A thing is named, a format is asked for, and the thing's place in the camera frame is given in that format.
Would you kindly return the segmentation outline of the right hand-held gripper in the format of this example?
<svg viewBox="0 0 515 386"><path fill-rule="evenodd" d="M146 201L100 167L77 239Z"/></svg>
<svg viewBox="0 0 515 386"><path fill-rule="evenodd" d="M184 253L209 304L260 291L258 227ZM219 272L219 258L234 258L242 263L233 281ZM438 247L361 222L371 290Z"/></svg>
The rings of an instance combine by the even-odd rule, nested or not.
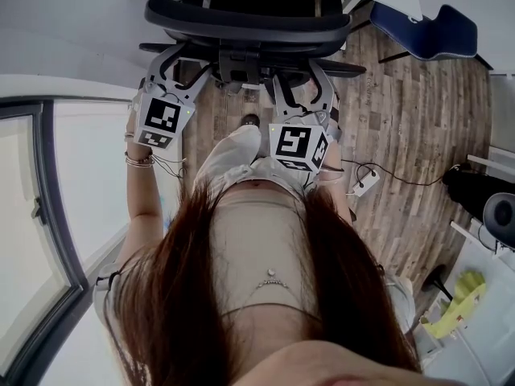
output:
<svg viewBox="0 0 515 386"><path fill-rule="evenodd" d="M270 156L287 169L319 173L329 144L340 140L341 130L328 113L335 94L331 80L314 60L309 60L308 66L317 94L311 101L313 112L302 116L286 77L276 74L273 78L277 115L294 117L269 124Z"/></svg>

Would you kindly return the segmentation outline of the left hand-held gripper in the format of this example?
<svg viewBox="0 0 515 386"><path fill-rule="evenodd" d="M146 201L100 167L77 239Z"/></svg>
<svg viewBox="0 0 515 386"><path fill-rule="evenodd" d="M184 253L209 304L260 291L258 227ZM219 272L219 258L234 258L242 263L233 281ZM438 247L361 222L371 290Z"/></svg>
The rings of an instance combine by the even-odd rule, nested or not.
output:
<svg viewBox="0 0 515 386"><path fill-rule="evenodd" d="M172 45L155 57L146 78L140 83L133 100L135 112L131 140L142 146L166 150L183 132L196 111L194 101L212 74L212 64L207 64L185 84L176 84L175 92L165 86L166 71L179 58L185 43Z"/></svg>

